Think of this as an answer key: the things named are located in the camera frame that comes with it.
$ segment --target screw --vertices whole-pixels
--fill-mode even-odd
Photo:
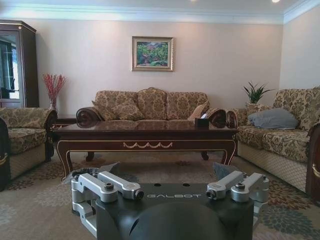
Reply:
[[[106,190],[113,190],[114,189],[114,185],[112,183],[108,182],[108,183],[105,184],[104,188]]]
[[[144,197],[144,195],[145,195],[145,193],[143,192],[143,191],[141,191],[141,190],[137,190],[137,191],[135,191],[135,193],[134,193],[134,199],[135,200],[141,200],[143,197]]]
[[[216,197],[216,193],[212,190],[208,190],[206,191],[205,195],[209,198],[209,199],[214,199]]]
[[[237,189],[243,190],[243,189],[245,189],[246,186],[245,186],[243,183],[239,182],[239,183],[237,183],[237,184],[235,185],[235,187],[236,187]]]

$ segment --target landscape painting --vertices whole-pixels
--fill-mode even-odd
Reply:
[[[132,37],[133,71],[173,71],[172,37]]]

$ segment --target coffee table leg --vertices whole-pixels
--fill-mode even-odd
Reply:
[[[224,165],[230,165],[231,160],[235,154],[236,151],[236,143],[232,142],[228,145],[225,146],[224,151],[223,151],[223,157],[221,160],[221,163]]]
[[[69,148],[64,142],[58,142],[56,151],[60,157],[64,171],[64,176],[61,180],[64,180],[73,170],[73,166],[70,160],[70,152],[68,150]]]
[[[201,157],[204,161],[208,161],[209,160],[209,156],[208,153],[206,151],[202,151],[201,152]]]
[[[95,152],[94,151],[88,151],[88,156],[86,156],[85,160],[87,162],[91,162],[92,159],[94,159],[95,157]]]

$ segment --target glass cabinet door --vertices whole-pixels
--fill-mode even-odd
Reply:
[[[20,99],[19,48],[17,35],[0,31],[0,87],[1,99]]]

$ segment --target vase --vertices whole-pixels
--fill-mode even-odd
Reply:
[[[50,99],[50,105],[49,108],[52,110],[55,110],[58,113],[58,109],[57,109],[57,99],[56,98],[51,98]]]

